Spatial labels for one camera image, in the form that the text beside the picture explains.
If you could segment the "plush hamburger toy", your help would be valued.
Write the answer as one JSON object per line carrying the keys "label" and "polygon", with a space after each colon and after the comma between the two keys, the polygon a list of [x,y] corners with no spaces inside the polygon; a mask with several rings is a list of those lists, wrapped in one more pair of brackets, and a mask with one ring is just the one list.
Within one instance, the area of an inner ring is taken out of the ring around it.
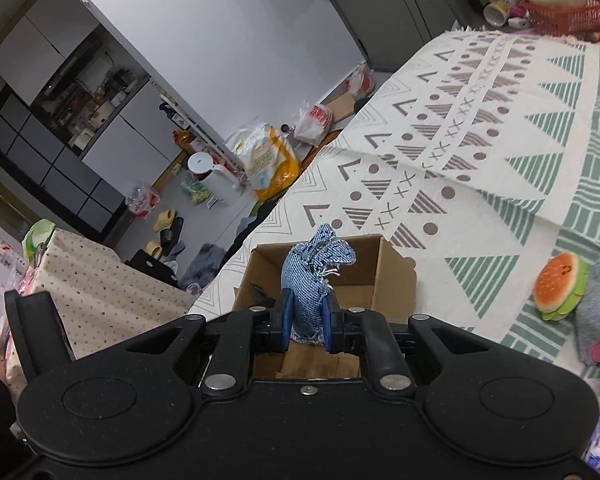
{"label": "plush hamburger toy", "polygon": [[535,280],[532,298],[545,322],[563,320],[577,309],[586,291],[588,264],[574,252],[547,261]]}

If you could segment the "brown cardboard box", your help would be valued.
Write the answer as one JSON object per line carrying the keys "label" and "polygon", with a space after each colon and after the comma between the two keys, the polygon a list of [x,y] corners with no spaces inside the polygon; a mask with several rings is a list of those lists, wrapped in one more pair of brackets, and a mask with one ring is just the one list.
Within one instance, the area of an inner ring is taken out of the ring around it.
{"label": "brown cardboard box", "polygon": [[[401,256],[380,234],[350,236],[355,251],[352,266],[342,266],[328,278],[340,308],[362,307],[385,315],[390,323],[404,324],[416,308],[416,263]],[[280,276],[290,243],[254,248],[234,300],[235,311],[262,304],[282,290]],[[284,353],[254,358],[258,379],[350,379],[360,376],[360,360],[351,353],[330,354],[313,344],[293,341]]]}

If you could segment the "polka dot beige cloth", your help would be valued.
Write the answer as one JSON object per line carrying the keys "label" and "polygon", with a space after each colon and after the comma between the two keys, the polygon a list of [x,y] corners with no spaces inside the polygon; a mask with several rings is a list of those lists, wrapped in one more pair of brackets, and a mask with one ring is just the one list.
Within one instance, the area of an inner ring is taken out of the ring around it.
{"label": "polka dot beige cloth", "polygon": [[25,295],[49,292],[76,358],[184,315],[194,297],[127,266],[110,248],[52,226],[22,241]]}

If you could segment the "white electric kettle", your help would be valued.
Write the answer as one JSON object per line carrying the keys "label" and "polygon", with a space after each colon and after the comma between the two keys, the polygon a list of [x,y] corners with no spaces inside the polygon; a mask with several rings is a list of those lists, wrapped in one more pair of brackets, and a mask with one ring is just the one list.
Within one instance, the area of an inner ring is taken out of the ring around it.
{"label": "white electric kettle", "polygon": [[242,195],[240,183],[234,174],[223,165],[217,164],[208,153],[198,152],[190,155],[187,168],[219,202],[229,205],[235,203]]}

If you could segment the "yellow white large bag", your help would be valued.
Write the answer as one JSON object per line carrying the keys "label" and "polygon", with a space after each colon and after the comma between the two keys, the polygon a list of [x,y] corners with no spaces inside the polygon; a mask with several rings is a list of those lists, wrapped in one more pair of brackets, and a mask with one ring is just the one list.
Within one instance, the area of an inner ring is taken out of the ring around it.
{"label": "yellow white large bag", "polygon": [[254,194],[262,202],[284,192],[300,176],[300,162],[291,145],[267,122],[240,127],[227,145],[242,164]]}

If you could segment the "yellow slippers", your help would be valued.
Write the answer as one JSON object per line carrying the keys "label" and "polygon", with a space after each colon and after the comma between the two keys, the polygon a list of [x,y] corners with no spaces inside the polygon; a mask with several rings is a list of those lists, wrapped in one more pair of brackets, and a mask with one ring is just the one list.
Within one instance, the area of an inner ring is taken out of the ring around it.
{"label": "yellow slippers", "polygon": [[154,232],[158,238],[146,245],[145,252],[155,259],[170,256],[180,241],[183,226],[184,219],[176,209],[164,210],[154,224]]}

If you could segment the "white red plastic bag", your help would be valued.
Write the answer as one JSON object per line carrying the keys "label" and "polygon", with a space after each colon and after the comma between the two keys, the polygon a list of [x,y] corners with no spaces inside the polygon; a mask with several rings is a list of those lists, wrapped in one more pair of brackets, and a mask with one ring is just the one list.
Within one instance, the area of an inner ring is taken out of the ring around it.
{"label": "white red plastic bag", "polygon": [[304,102],[294,123],[294,138],[300,142],[319,146],[332,124],[332,111],[322,104]]}

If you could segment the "water bottle pack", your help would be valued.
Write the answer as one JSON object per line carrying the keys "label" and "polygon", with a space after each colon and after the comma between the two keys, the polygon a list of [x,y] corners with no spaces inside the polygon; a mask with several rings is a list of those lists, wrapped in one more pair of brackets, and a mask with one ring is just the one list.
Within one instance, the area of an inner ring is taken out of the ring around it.
{"label": "water bottle pack", "polygon": [[135,185],[125,197],[125,205],[137,218],[145,218],[160,202],[160,195],[146,184]]}

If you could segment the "patterned cream green blanket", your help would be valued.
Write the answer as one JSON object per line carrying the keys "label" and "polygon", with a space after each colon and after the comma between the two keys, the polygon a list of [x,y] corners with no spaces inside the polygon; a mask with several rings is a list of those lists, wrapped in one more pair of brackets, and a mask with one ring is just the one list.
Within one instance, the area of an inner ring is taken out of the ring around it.
{"label": "patterned cream green blanket", "polygon": [[419,310],[599,378],[577,357],[573,322],[543,320],[531,291],[550,257],[600,256],[600,46],[434,38],[321,149],[194,311],[228,312],[253,248],[323,224],[412,258]]}

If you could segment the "red plastic basket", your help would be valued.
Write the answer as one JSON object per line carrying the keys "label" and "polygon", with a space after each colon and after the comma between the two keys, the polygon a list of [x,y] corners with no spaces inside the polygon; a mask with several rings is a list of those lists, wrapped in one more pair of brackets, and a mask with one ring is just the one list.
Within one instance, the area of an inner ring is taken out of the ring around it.
{"label": "red plastic basket", "polygon": [[524,1],[531,27],[539,35],[584,36],[600,32],[600,0],[585,0],[584,6],[550,8]]}

